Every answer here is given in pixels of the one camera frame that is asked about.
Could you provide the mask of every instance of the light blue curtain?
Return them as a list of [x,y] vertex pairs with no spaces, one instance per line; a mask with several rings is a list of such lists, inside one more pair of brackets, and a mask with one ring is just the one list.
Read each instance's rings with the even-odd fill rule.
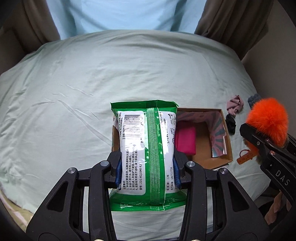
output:
[[194,33],[206,0],[46,0],[61,39],[109,29]]

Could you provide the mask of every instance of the beige wall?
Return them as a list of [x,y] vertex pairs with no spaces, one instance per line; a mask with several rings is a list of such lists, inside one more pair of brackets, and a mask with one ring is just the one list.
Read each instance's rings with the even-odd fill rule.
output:
[[296,27],[274,2],[268,33],[242,60],[262,97],[275,97],[289,114],[289,133],[296,137]]

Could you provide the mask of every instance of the green plastic package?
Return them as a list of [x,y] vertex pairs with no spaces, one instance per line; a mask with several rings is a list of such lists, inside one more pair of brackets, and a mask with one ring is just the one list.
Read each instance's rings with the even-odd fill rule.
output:
[[112,211],[164,211],[185,205],[175,187],[177,104],[161,100],[111,103],[118,120],[122,180],[110,193]]

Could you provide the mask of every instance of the bed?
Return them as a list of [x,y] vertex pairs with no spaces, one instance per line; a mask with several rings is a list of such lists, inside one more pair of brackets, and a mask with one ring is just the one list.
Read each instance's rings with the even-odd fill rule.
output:
[[[107,158],[110,102],[163,99],[226,115],[226,102],[240,95],[246,104],[235,118],[234,161],[227,168],[255,200],[270,180],[255,161],[235,161],[246,148],[238,127],[255,93],[235,52],[198,35],[110,30],[47,43],[0,76],[0,198],[27,212],[25,230],[30,213],[69,167],[87,169]],[[209,231],[211,205],[209,192]],[[87,192],[84,210],[87,231]],[[177,237],[183,213],[179,207],[112,215],[118,239],[140,241]]]

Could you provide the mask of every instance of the barcode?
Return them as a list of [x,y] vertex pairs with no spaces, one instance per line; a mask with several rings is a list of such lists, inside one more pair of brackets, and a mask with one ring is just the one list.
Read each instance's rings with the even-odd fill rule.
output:
[[122,139],[140,140],[140,115],[125,115],[123,121]]

